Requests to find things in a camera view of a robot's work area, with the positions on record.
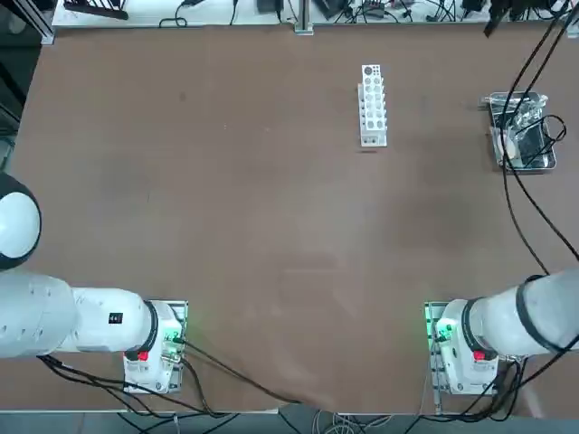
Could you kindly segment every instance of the brown table surface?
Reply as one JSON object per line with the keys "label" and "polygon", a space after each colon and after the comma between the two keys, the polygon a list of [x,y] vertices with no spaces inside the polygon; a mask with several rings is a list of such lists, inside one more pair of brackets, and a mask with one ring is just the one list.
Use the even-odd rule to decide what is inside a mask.
{"label": "brown table surface", "polygon": [[[503,25],[490,39],[478,25],[63,33],[43,48],[13,161],[43,209],[25,267],[187,299],[189,339],[319,408],[416,412],[423,303],[494,294],[540,271],[509,219],[477,105],[508,89],[544,29]],[[525,178],[575,244],[577,49],[563,39],[536,85],[570,123],[558,166]],[[383,66],[387,91],[389,147],[375,153],[358,147],[364,63]],[[573,267],[512,185],[540,257],[552,271]],[[119,354],[63,358],[122,375]],[[521,411],[576,417],[577,360],[526,387]],[[216,409],[278,405],[195,365]],[[34,359],[0,367],[1,409],[119,408]],[[197,402],[190,377],[184,387]]]}

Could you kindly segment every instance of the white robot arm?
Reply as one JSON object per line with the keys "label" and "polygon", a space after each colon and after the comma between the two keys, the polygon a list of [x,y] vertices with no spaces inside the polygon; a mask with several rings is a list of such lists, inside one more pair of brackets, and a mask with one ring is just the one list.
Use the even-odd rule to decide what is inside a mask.
{"label": "white robot arm", "polygon": [[579,269],[530,278],[496,296],[451,301],[435,336],[450,392],[482,393],[497,375],[499,356],[558,353],[573,342],[578,289]]}
{"label": "white robot arm", "polygon": [[[41,229],[32,193],[0,173],[0,270],[25,262]],[[173,339],[184,337],[185,302],[177,302],[185,307],[177,318],[175,303],[144,301],[123,289],[71,288],[57,278],[14,270],[0,273],[0,300],[0,358],[123,352],[126,382],[156,392],[175,386],[183,348]]]}

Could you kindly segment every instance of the black ring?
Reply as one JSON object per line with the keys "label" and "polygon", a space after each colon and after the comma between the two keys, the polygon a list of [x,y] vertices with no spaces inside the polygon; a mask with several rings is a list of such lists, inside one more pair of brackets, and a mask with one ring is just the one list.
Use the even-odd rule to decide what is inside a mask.
{"label": "black ring", "polygon": [[535,339],[535,342],[537,342],[539,345],[541,345],[543,348],[545,348],[547,351],[550,351],[551,353],[561,353],[562,351],[564,351],[563,348],[561,348],[557,344],[553,344],[552,342],[548,341],[536,329],[535,325],[533,324],[533,321],[531,321],[531,316],[528,314],[527,303],[525,303],[525,288],[527,287],[527,283],[533,282],[542,277],[543,276],[538,275],[530,276],[529,278],[526,278],[525,281],[518,286],[515,300],[517,303],[518,319],[520,320],[521,324],[523,325],[529,336]]}
{"label": "black ring", "polygon": [[36,238],[36,242],[32,248],[19,258],[11,258],[4,255],[3,253],[0,253],[0,271],[13,269],[14,267],[18,267],[22,263],[26,262],[28,258],[30,258],[30,255],[32,255],[36,250],[36,247],[38,247],[40,235],[43,231],[43,213],[40,211],[40,205],[38,204],[38,201],[34,197],[33,193],[26,187],[26,185],[16,181],[9,174],[2,172],[0,173],[0,199],[10,193],[22,193],[25,196],[28,196],[34,202],[34,205],[36,205],[38,217],[40,219],[38,226],[38,238]]}
{"label": "black ring", "polygon": [[474,337],[472,330],[470,330],[470,310],[477,302],[477,300],[480,299],[481,297],[473,298],[467,301],[467,304],[462,309],[462,316],[460,318],[460,322],[462,325],[462,334],[464,335],[464,340],[466,341],[471,351],[486,351],[486,348],[484,348],[479,344],[477,339]]}
{"label": "black ring", "polygon": [[139,353],[151,351],[153,345],[155,344],[155,340],[157,339],[157,331],[159,329],[159,318],[153,303],[148,300],[143,300],[143,303],[145,303],[145,306],[148,307],[148,310],[151,313],[151,330],[148,333],[145,343],[143,343],[137,350],[125,352],[125,357],[127,357],[129,360],[132,360],[133,362],[138,360]]}

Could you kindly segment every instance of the stainless steel tray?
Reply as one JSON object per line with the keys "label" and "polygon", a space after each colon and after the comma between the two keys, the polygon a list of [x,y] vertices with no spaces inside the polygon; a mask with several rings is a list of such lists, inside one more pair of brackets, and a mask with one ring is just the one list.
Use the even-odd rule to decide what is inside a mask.
{"label": "stainless steel tray", "polygon": [[[520,99],[523,96],[524,92],[514,92],[512,99]],[[490,101],[493,99],[506,99],[507,97],[506,92],[495,92],[490,95]],[[539,100],[540,96],[536,92],[529,92],[528,97],[533,100]],[[495,153],[495,158],[497,160],[497,164],[499,167],[502,168],[502,146],[500,145],[500,136],[496,134],[496,128],[500,127],[500,123],[502,121],[502,112],[504,108],[504,103],[489,103],[489,114],[490,114],[490,123],[491,123],[491,134],[492,137],[492,145],[493,150]],[[512,118],[514,112],[514,107],[507,110],[507,117]],[[517,156],[515,158],[511,158],[511,163],[517,170],[517,172],[523,174],[536,174],[536,173],[543,173],[553,170],[556,166],[556,158],[555,158],[555,151],[551,147],[548,152],[541,154],[532,159],[532,161],[525,160],[523,155],[521,157],[520,149],[524,148],[526,150],[526,155],[533,156],[537,153],[540,149],[543,148],[545,145],[546,140],[548,137],[545,136],[544,132],[548,132],[548,125],[545,123],[544,127],[541,127],[541,124],[536,124],[533,127],[530,127],[526,132],[525,135],[522,136],[518,141],[518,150]],[[507,165],[507,170],[511,172],[510,167]]]}

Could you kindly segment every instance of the white shelf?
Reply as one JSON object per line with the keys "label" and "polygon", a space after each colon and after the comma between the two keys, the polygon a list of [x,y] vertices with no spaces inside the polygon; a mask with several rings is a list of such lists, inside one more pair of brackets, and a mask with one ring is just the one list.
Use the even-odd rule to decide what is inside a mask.
{"label": "white shelf", "polygon": [[[128,13],[128,20],[122,21],[113,18],[106,18],[102,16],[80,14],[67,11],[62,6],[63,0],[58,0],[52,25],[55,27],[158,27],[159,21],[164,18],[172,18],[175,16],[176,8],[181,4],[182,0],[127,0],[125,3],[125,11]],[[433,3],[428,3],[424,0],[418,0],[412,5],[408,5],[412,10],[412,17],[414,23],[427,23],[426,16],[436,15],[439,7],[438,0],[432,0]],[[296,14],[299,14],[299,0],[284,0],[284,10],[281,13],[283,23],[294,23],[295,19],[291,12],[290,2],[293,5]],[[361,5],[362,0],[354,0],[351,4],[352,8]],[[489,20],[489,3],[484,7],[482,12],[471,12],[469,16],[464,19],[465,23],[485,23]],[[557,1],[554,9],[561,7],[562,0]],[[460,21],[464,10],[460,7],[462,0],[456,0],[456,16],[457,21]],[[445,7],[453,13],[451,8],[452,1],[445,0]],[[408,18],[402,17],[404,9],[402,7],[388,7],[386,11],[394,15],[400,23],[409,23]],[[202,25],[228,25],[233,13],[233,0],[204,0],[202,3],[192,7],[182,7],[179,10],[179,16],[185,18],[189,26]],[[543,12],[545,17],[549,16],[548,12]],[[442,22],[449,22],[446,14],[442,12],[439,14],[442,17]],[[324,15],[319,11],[318,7],[312,2],[309,8],[309,20],[313,24],[333,24],[337,15],[330,20],[326,20]],[[531,13],[531,20],[538,20],[539,18]],[[366,16],[366,20],[372,24],[395,24],[395,20],[386,15],[384,19],[379,19]],[[342,16],[340,23],[346,21]],[[276,14],[259,14],[257,11],[256,0],[239,0],[237,4],[237,13],[235,14],[235,25],[256,25],[256,24],[279,24]],[[364,24],[364,18],[359,15],[357,18],[358,24]],[[164,23],[164,27],[176,26],[174,23]]]}
{"label": "white shelf", "polygon": [[[412,18],[413,18],[414,23],[436,24],[436,23],[430,23],[430,22],[426,21],[427,15],[435,16],[436,12],[439,10],[437,0],[432,0],[432,1],[433,1],[433,3],[429,3],[429,2],[426,2],[423,0],[417,0],[413,4],[410,4],[410,2],[408,2],[408,9],[410,9],[412,11]],[[562,3],[563,2],[561,0],[558,0],[555,3],[555,5],[553,6],[553,9],[558,10],[558,8],[561,7]],[[354,11],[356,11],[356,9],[361,4],[362,4],[362,0],[354,0],[350,6],[352,7],[352,9]],[[464,9],[462,9],[462,7],[460,7],[461,5],[462,5],[462,0],[456,0],[456,20],[457,20],[457,22],[460,22],[460,19],[464,14]],[[446,9],[449,10],[451,15],[454,15],[454,9],[452,8],[452,0],[444,0],[444,7],[446,7]],[[464,23],[486,23],[489,20],[489,9],[490,9],[490,1],[487,2],[487,4],[483,7],[481,12],[471,12],[469,14],[469,16],[467,16],[462,21]],[[407,23],[408,24],[410,22],[409,18],[403,17],[403,13],[405,12],[405,9],[401,6],[396,7],[396,8],[387,7],[385,10],[386,10],[386,12],[394,15],[400,23]],[[544,11],[542,13],[542,15],[544,17],[548,17],[548,16],[550,16],[550,13],[547,11]],[[327,20],[326,17],[321,13],[321,11],[318,9],[318,7],[313,2],[311,3],[311,6],[309,8],[309,19],[313,24],[335,24],[335,21],[338,18],[338,16],[339,16],[339,14],[336,14],[334,17]],[[441,19],[441,21],[439,21],[439,23],[448,23],[449,22],[449,18],[448,18],[448,16],[446,16],[445,12],[440,11],[439,17]],[[373,16],[367,14],[366,20],[368,21],[369,24],[396,24],[395,19],[393,19],[393,17],[389,16],[389,15],[385,15],[384,18],[381,19],[381,18],[376,18],[376,17],[373,17]],[[535,15],[535,13],[531,12],[531,14],[529,16],[529,20],[537,21],[537,20],[539,20],[539,18]],[[347,21],[347,18],[342,16],[338,22],[340,24],[344,24],[345,21]],[[365,24],[364,17],[362,15],[359,15],[357,17],[356,23],[357,24]]]}
{"label": "white shelf", "polygon": [[[52,25],[55,27],[158,27],[164,18],[175,17],[175,10],[182,0],[127,0],[125,11],[128,20],[117,20],[103,16],[80,14],[64,9],[62,0],[58,0]],[[281,20],[293,23],[289,0],[284,0]],[[299,13],[298,0],[291,0],[296,14]],[[233,13],[233,0],[204,0],[199,5],[182,7],[179,16],[184,17],[189,26],[229,25]],[[255,0],[239,0],[235,14],[235,25],[279,24],[276,14],[258,14]],[[163,27],[175,27],[174,23],[163,23]]]}

